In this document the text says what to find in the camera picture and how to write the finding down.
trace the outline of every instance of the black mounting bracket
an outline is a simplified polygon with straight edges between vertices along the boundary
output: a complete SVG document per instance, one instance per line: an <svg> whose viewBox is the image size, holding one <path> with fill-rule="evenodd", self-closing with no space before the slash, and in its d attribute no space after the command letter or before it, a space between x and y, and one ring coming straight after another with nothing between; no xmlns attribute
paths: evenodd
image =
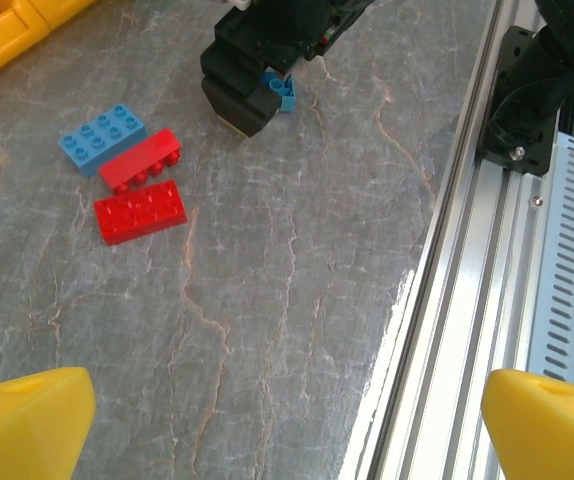
<svg viewBox="0 0 574 480"><path fill-rule="evenodd" d="M493 125L490 124L491 117L506 100L502 90L497 88L499 82L503 81L503 76L516 64L521 55L527 51L527 47L533 41L533 37L534 32L514 26L509 28L503 38L496 67L495 81L492 86L492 92L494 93L487 106L478 153L483 158L509 170L542 176L549 171L551 163L557 115L551 115L537 122L535 130L531 127L530 138L525 138L524 142L517 142L511 146L508 146L506 142L499 139L498 135L494 134ZM521 115L524 115L525 112L522 112L520 108L514 110L514 112L516 113L516 125L520 126Z"/></svg>

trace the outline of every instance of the red lego brick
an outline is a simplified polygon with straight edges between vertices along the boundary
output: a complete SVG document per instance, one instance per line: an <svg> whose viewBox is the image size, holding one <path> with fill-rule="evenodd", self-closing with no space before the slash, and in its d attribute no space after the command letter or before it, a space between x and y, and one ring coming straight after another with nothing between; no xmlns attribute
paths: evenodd
<svg viewBox="0 0 574 480"><path fill-rule="evenodd" d="M187 222L176 182L168 180L94 202L107 245L133 240Z"/></svg>
<svg viewBox="0 0 574 480"><path fill-rule="evenodd" d="M155 177L164 165L171 167L178 163L181 148L178 139L166 128L105 163L98 172L118 195L129 190L130 184L145 183L147 172Z"/></svg>

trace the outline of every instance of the lego stud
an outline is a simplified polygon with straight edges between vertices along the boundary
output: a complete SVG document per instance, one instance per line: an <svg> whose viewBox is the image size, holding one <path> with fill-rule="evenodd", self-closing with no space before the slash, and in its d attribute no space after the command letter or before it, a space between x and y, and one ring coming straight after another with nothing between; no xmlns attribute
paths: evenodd
<svg viewBox="0 0 574 480"><path fill-rule="evenodd" d="M94 137L91 140L91 146L94 148L102 148L105 142L100 137Z"/></svg>
<svg viewBox="0 0 574 480"><path fill-rule="evenodd" d="M135 128L138 123L134 117L127 117L125 119L125 125L127 125L127 128Z"/></svg>
<svg viewBox="0 0 574 480"><path fill-rule="evenodd" d="M146 181L147 181L147 172L146 171L140 172L133 179L134 185L142 185Z"/></svg>
<svg viewBox="0 0 574 480"><path fill-rule="evenodd" d="M83 137L89 137L94 133L94 129L91 128L89 125L83 125L80 127L80 133Z"/></svg>
<svg viewBox="0 0 574 480"><path fill-rule="evenodd" d="M178 202L176 202L175 200L167 200L165 202L165 208L169 212L177 212L178 211Z"/></svg>
<svg viewBox="0 0 574 480"><path fill-rule="evenodd" d="M118 138L120 137L120 130L118 129L118 127L111 127L109 129L109 136L111 138Z"/></svg>
<svg viewBox="0 0 574 480"><path fill-rule="evenodd" d="M63 137L63 145L65 145L66 147L73 147L74 145L76 145L76 139L71 135L65 135Z"/></svg>
<svg viewBox="0 0 574 480"><path fill-rule="evenodd" d="M280 78L272 78L269 81L269 88L272 90L281 90L284 86L285 84Z"/></svg>
<svg viewBox="0 0 574 480"><path fill-rule="evenodd" d="M156 175L160 175L162 173L163 168L163 162L156 162L151 167L149 167L149 173L151 173L152 177L155 177Z"/></svg>
<svg viewBox="0 0 574 480"><path fill-rule="evenodd" d="M114 188L114 194L120 195L121 193L125 193L127 190L129 190L129 185L126 183L121 183L116 188Z"/></svg>
<svg viewBox="0 0 574 480"><path fill-rule="evenodd" d="M87 158L87 150L85 150L83 147L78 147L76 150L74 150L74 155L78 160L83 160Z"/></svg>
<svg viewBox="0 0 574 480"><path fill-rule="evenodd" d="M170 155L167 155L167 158L165 158L165 164L168 167L171 167L172 165L176 165L179 159L180 159L180 151L174 152Z"/></svg>

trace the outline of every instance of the vented metal panel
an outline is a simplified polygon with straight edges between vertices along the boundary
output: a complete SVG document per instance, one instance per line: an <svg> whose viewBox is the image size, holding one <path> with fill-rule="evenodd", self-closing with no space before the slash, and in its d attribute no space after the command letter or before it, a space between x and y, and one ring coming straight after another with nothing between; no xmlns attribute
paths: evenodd
<svg viewBox="0 0 574 480"><path fill-rule="evenodd" d="M574 382L574 138L559 134L528 370Z"/></svg>

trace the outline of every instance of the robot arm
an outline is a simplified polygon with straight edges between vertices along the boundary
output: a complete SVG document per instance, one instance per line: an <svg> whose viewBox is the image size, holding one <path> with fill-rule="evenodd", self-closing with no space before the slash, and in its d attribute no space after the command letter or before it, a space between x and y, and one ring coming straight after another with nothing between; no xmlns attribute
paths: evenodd
<svg viewBox="0 0 574 480"><path fill-rule="evenodd" d="M202 88L216 114L250 137L281 102L262 74L286 76L301 58L324 55L374 0L232 1L200 57Z"/></svg>

